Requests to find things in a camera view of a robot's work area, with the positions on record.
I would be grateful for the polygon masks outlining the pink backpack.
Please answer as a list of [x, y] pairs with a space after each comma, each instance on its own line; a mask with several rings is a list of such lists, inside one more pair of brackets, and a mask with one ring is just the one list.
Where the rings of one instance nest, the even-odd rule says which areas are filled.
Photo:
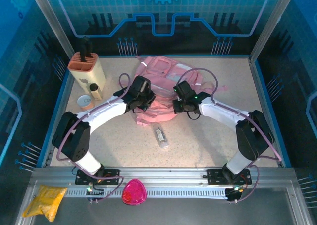
[[137, 112], [136, 123], [141, 126], [170, 121], [176, 117], [172, 101], [177, 98], [173, 87], [178, 82], [187, 81], [196, 93], [203, 91], [211, 94], [215, 89], [215, 84], [205, 81], [200, 71], [164, 56], [142, 59], [135, 76], [150, 80], [151, 90], [156, 96], [146, 110]]

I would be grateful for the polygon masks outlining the yellow plastic bag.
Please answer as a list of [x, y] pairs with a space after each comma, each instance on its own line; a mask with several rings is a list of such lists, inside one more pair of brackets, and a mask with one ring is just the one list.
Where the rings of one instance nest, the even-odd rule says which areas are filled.
[[37, 195], [24, 210], [22, 217], [44, 215], [49, 222], [54, 222], [66, 192], [67, 188], [40, 185]]

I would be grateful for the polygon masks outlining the small beige bottle black cap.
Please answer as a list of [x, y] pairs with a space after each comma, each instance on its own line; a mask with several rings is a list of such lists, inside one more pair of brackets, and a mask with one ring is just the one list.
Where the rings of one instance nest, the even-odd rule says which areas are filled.
[[102, 100], [102, 92], [96, 83], [90, 84], [89, 89], [95, 100]]

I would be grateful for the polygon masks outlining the beige knife block orange top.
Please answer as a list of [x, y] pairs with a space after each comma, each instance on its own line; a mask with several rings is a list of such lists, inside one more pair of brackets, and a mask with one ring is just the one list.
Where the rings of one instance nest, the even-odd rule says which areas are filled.
[[99, 56], [96, 53], [91, 55], [85, 57], [86, 62], [82, 62], [80, 52], [76, 52], [67, 67], [86, 94], [90, 94], [91, 84], [97, 84], [102, 91], [106, 83]]

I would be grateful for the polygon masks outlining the orange cup white inside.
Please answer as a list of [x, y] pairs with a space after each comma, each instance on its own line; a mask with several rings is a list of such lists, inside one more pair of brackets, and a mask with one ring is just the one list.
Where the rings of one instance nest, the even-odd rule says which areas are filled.
[[83, 112], [95, 107], [95, 103], [90, 95], [80, 96], [77, 100], [77, 104]]

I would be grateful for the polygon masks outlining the pink rounded triangular pouch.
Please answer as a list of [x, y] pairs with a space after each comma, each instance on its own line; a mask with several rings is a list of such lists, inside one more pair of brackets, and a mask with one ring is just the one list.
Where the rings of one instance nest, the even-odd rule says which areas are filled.
[[138, 179], [129, 181], [123, 189], [122, 202], [126, 205], [137, 206], [147, 199], [147, 192], [143, 183]]

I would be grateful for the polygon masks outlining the aluminium side rail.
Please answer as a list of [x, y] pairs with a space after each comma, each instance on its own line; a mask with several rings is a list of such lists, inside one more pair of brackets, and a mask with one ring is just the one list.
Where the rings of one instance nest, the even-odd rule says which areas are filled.
[[279, 128], [279, 125], [273, 110], [271, 100], [269, 98], [268, 91], [266, 89], [266, 84], [264, 82], [264, 78], [261, 73], [259, 64], [257, 61], [255, 63], [251, 63], [251, 61], [249, 61], [249, 66], [250, 66], [251, 74], [255, 83], [257, 94], [259, 97], [260, 105], [263, 110], [263, 114], [275, 137], [274, 146], [282, 157], [282, 161], [278, 162], [277, 164], [279, 167], [282, 167], [282, 168], [289, 167], [290, 162], [289, 162], [289, 158], [285, 148], [285, 143], [280, 132], [280, 128]]
[[52, 144], [52, 138], [59, 124], [59, 120], [61, 119], [61, 116], [66, 110], [73, 84], [74, 78], [68, 71], [65, 74], [64, 80], [62, 82], [61, 89], [59, 91], [56, 104], [51, 116], [49, 127], [44, 138], [42, 150], [40, 152], [40, 156], [37, 162], [37, 167], [39, 168], [49, 166], [51, 163], [54, 154], [54, 145]]

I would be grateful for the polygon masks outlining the aluminium front rail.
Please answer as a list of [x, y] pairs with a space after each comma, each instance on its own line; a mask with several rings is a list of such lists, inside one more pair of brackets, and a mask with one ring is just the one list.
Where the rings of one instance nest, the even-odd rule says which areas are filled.
[[[140, 180], [146, 188], [198, 188], [207, 187], [203, 176], [207, 168], [118, 168], [127, 183]], [[298, 187], [293, 168], [259, 168], [257, 188]], [[29, 187], [46, 185], [74, 187], [76, 176], [72, 167], [36, 168], [30, 178]]]

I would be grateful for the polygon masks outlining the aluminium frame post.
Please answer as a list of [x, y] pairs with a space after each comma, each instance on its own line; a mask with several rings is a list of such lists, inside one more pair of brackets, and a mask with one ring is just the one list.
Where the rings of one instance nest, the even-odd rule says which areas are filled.
[[253, 50], [251, 51], [249, 57], [249, 63], [253, 64], [259, 57], [260, 53], [262, 52], [264, 46], [266, 45], [267, 41], [269, 40], [271, 34], [273, 33], [275, 27], [279, 23], [283, 13], [285, 12], [290, 0], [278, 0], [277, 4], [275, 5], [272, 14], [270, 15], [266, 25], [264, 26], [263, 31], [261, 32]]
[[66, 55], [69, 59], [75, 54], [74, 48], [71, 45], [62, 25], [60, 24], [53, 8], [51, 7], [48, 0], [35, 0], [45, 19], [47, 20], [49, 26], [57, 37], [59, 43], [64, 49]]

